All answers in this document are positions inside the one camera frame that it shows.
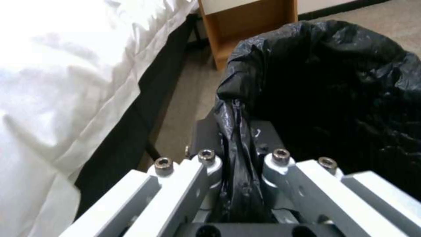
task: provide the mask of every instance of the trash can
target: trash can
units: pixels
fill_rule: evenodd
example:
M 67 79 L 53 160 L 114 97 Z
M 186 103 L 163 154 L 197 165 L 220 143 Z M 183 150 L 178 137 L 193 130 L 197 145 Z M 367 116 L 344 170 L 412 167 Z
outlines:
M 265 222 L 263 160 L 250 126 L 270 121 L 296 161 L 328 156 L 421 197 L 421 62 L 347 22 L 298 22 L 238 44 L 216 93 L 220 221 Z

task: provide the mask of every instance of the black plastic bag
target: black plastic bag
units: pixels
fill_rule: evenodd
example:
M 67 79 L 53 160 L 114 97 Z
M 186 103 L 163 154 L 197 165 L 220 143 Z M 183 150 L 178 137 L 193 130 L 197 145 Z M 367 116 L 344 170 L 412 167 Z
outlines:
M 239 43 L 217 90 L 225 140 L 219 221 L 265 222 L 250 120 L 271 121 L 296 161 L 334 158 L 421 197 L 421 63 L 347 22 L 299 22 Z

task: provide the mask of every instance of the floor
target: floor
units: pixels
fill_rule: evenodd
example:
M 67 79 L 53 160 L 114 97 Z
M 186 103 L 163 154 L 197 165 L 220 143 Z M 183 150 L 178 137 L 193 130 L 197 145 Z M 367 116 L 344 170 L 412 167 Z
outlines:
M 398 42 L 407 51 L 421 57 L 421 0 L 391 0 L 377 5 L 339 13 L 319 20 L 352 22 Z M 217 72 L 210 49 L 189 52 L 178 84 L 162 110 L 162 122 L 157 123 L 151 140 L 163 156 L 180 162 L 185 146 L 190 143 L 192 127 L 204 118 L 214 104 L 216 88 L 222 72 Z M 152 162 L 144 155 L 139 169 Z

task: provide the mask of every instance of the mattress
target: mattress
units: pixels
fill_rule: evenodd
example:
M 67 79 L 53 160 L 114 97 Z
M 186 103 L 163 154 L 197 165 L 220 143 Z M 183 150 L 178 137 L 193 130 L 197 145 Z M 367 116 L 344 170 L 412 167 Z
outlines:
M 193 0 L 1 3 L 0 236 L 57 236 L 70 225 L 78 172 L 195 7 Z

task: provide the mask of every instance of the wooden cabinet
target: wooden cabinet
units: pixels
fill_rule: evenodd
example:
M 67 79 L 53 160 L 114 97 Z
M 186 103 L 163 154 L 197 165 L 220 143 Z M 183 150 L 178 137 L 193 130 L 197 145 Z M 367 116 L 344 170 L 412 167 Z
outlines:
M 297 0 L 199 0 L 216 68 L 240 40 L 297 21 Z

